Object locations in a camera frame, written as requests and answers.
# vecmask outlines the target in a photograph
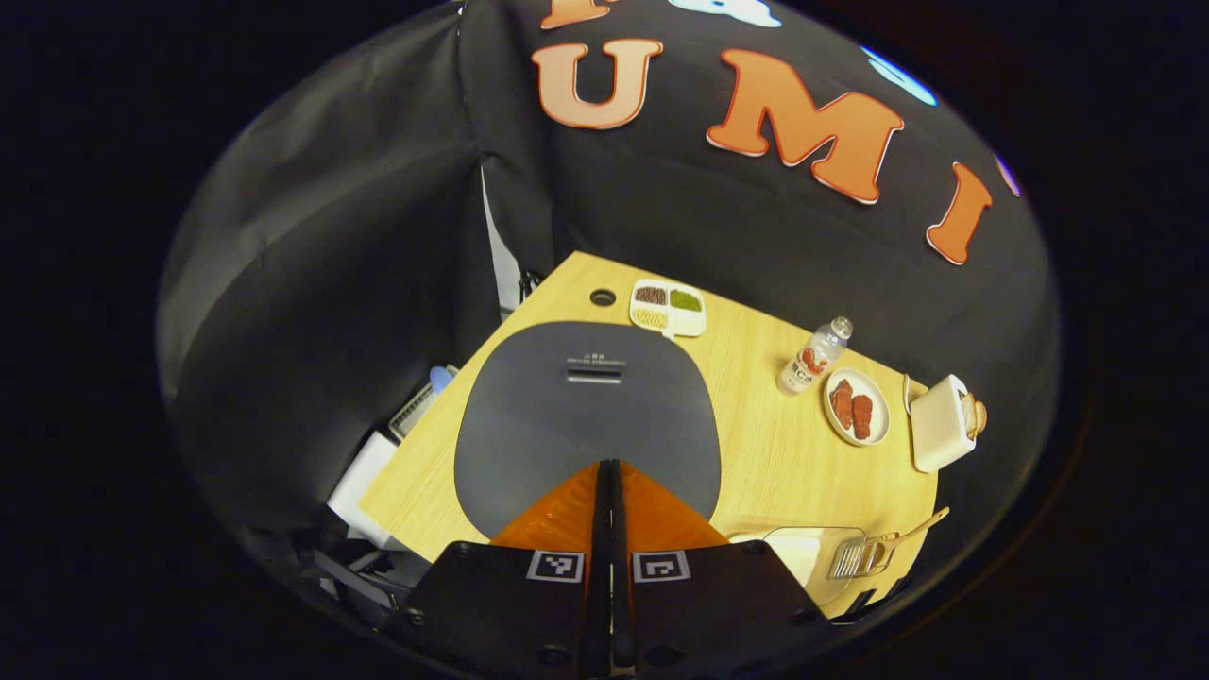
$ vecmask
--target green food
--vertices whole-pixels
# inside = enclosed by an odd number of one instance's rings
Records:
[[[672,290],[672,306],[682,310],[701,311],[701,300],[683,290]]]

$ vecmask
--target wooden table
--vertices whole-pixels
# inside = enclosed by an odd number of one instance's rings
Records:
[[[630,290],[647,277],[665,278],[585,253],[567,258],[462,367],[375,479],[361,511],[428,560],[436,560],[451,541],[488,542],[463,514],[453,486],[457,434],[484,362],[504,339],[539,323],[629,324]],[[613,290],[617,302],[594,305],[589,295],[597,288]],[[777,371],[810,333],[702,294],[705,334],[675,342],[696,363],[713,403],[722,483],[710,523],[718,531],[731,537],[780,526],[856,526],[873,536],[907,531],[932,514],[937,476],[912,467],[901,373],[852,350],[837,361],[835,368],[852,368],[877,381],[890,405],[886,438],[852,446],[827,421],[822,380],[796,397],[776,387]],[[860,310],[852,317],[860,344]],[[925,391],[913,384],[912,398]],[[823,612],[843,613],[870,588],[877,588],[870,603],[885,597],[921,544],[914,540],[901,546],[884,572],[854,580]]]

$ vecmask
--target bottle cap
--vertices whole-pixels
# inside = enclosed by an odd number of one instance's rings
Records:
[[[832,321],[832,332],[841,340],[848,340],[852,336],[852,322],[848,321],[848,317],[838,316]]]

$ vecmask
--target orange letter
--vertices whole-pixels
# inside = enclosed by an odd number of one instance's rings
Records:
[[[647,64],[664,51],[658,40],[626,38],[609,40],[603,52],[615,62],[613,97],[603,104],[589,104],[575,92],[575,71],[588,46],[568,42],[533,52],[537,64],[537,91],[542,108],[551,119],[567,127],[609,129],[634,120],[647,98]]]
[[[983,209],[990,207],[990,191],[961,163],[953,163],[953,174],[958,175],[958,191],[949,203],[949,212],[944,213],[941,224],[927,227],[924,238],[944,259],[964,265],[970,258],[966,246],[974,235],[978,218]]]
[[[827,156],[810,165],[815,179],[861,203],[878,202],[881,160],[890,136],[903,128],[898,114],[856,92],[816,110],[789,64],[747,50],[727,50],[722,60],[735,69],[735,91],[727,120],[705,133],[710,144],[763,156],[768,140],[760,137],[759,127],[767,115],[781,162],[793,167],[834,139]]]
[[[608,7],[597,7],[592,0],[550,0],[550,16],[542,19],[542,28],[551,29],[603,17]]]

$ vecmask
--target plastic water bottle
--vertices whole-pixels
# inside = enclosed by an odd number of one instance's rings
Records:
[[[820,325],[806,346],[781,369],[776,386],[786,394],[800,394],[816,378],[835,365],[851,336],[852,322],[845,317],[838,316],[831,323]]]

